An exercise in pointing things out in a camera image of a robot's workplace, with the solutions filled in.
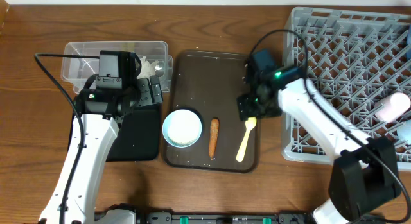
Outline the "white tissue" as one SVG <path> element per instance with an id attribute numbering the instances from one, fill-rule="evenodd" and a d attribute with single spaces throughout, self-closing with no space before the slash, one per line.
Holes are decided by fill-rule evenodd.
<path id="1" fill-rule="evenodd" d="M 137 76 L 137 79 L 140 78 L 149 78 L 151 76 L 158 76 L 161 77 L 164 75 L 164 69 L 160 66 L 159 61 L 155 60 L 153 62 L 149 62 L 146 59 L 146 56 L 140 58 L 142 66 L 141 72 Z"/>

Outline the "pink plastic cup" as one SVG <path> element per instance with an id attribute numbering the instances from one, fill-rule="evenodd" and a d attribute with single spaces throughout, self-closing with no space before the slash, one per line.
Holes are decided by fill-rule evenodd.
<path id="1" fill-rule="evenodd" d="M 402 92 L 395 92 L 377 102 L 375 106 L 380 108 L 375 116 L 380 121 L 391 123 L 410 108 L 410 98 Z"/>

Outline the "light blue plastic cup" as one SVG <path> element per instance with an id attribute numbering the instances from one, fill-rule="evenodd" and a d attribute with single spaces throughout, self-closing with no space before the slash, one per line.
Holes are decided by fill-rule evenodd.
<path id="1" fill-rule="evenodd" d="M 411 120 L 405 121 L 402 126 L 397 129 L 397 136 L 400 141 L 405 141 L 406 144 L 411 142 Z"/>

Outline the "dark blue plate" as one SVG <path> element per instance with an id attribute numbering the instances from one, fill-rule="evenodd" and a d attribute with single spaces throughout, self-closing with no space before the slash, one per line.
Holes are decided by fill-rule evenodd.
<path id="1" fill-rule="evenodd" d="M 410 33 L 410 31 L 408 32 L 408 35 L 407 35 L 407 45 L 409 47 L 411 46 L 411 33 Z M 411 49 L 409 49 L 407 51 L 406 56 L 407 56 L 407 60 L 411 59 Z"/>

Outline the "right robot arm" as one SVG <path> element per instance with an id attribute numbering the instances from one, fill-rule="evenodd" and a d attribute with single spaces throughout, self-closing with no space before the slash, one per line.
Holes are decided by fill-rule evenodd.
<path id="1" fill-rule="evenodd" d="M 279 67 L 266 49 L 248 56 L 245 67 L 250 92 L 237 99 L 240 119 L 288 114 L 333 165 L 329 199 L 313 211 L 314 222 L 383 221 L 368 213 L 404 189 L 392 141 L 357 129 L 316 90 L 303 67 Z"/>

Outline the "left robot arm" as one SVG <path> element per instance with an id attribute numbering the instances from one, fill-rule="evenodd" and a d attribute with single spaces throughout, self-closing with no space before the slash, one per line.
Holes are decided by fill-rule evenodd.
<path id="1" fill-rule="evenodd" d="M 39 223 L 142 223 L 132 205 L 113 205 L 100 218 L 94 212 L 107 161 L 149 161 L 159 154 L 159 106 L 138 108 L 117 123 L 98 114 L 74 122 L 60 178 Z"/>

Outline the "clear plastic waste bin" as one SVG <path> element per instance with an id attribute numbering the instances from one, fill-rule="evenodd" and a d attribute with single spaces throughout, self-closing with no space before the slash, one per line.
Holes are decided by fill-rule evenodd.
<path id="1" fill-rule="evenodd" d="M 70 42 L 65 46 L 66 55 L 98 56 L 101 50 L 134 52 L 139 58 L 146 56 L 147 61 L 159 61 L 164 69 L 164 75 L 159 77 L 161 90 L 168 93 L 171 89 L 173 74 L 173 58 L 168 53 L 168 45 L 164 41 L 99 41 Z M 98 74 L 99 60 L 64 58 L 62 62 L 61 79 L 73 84 L 73 91 L 78 94 L 86 80 Z"/>

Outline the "grey dishwasher rack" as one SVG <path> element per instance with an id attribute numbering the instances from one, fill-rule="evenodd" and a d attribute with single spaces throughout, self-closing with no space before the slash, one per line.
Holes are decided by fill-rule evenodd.
<path id="1" fill-rule="evenodd" d="M 296 7 L 283 37 L 283 64 L 309 64 L 317 90 L 344 116 L 373 138 L 385 136 L 396 149 L 398 168 L 410 170 L 410 144 L 397 129 L 410 120 L 380 121 L 379 100 L 395 92 L 410 94 L 406 53 L 410 17 L 394 13 Z"/>

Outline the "pale yellow plastic spoon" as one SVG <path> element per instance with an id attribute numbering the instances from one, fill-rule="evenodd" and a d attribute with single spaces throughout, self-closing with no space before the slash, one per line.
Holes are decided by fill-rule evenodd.
<path id="1" fill-rule="evenodd" d="M 243 136 L 242 142 L 240 144 L 240 147 L 236 155 L 236 160 L 238 162 L 242 162 L 245 157 L 249 135 L 250 135 L 250 132 L 255 128 L 256 123 L 257 123 L 256 117 L 249 117 L 245 122 L 245 134 Z"/>

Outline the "light blue bowl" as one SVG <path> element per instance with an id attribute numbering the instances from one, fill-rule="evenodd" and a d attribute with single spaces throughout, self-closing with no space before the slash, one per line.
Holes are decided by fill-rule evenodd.
<path id="1" fill-rule="evenodd" d="M 191 110 L 171 112 L 162 124 L 162 134 L 168 144 L 187 148 L 196 143 L 202 133 L 202 122 Z"/>

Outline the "orange carrot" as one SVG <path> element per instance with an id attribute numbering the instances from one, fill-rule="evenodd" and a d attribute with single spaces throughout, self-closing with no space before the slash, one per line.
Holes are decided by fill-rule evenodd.
<path id="1" fill-rule="evenodd" d="M 219 126 L 220 126 L 219 119 L 213 118 L 211 120 L 210 138 L 209 138 L 209 157 L 210 159 L 214 159 L 216 145 L 218 141 Z"/>

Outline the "dark brown serving tray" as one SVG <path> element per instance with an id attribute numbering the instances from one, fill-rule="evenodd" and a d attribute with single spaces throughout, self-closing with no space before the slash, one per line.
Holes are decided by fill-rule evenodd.
<path id="1" fill-rule="evenodd" d="M 194 112 L 202 122 L 202 133 L 199 140 L 187 148 L 176 148 L 166 143 L 163 157 L 168 165 L 233 173 L 248 173 L 257 166 L 257 127 L 250 132 L 243 161 L 236 160 L 245 134 L 245 123 L 240 121 L 236 99 L 250 90 L 243 81 L 245 58 L 245 55 L 206 51 L 185 51 L 179 56 L 170 110 Z M 214 159 L 210 159 L 209 138 L 213 118 L 219 119 L 220 126 Z"/>

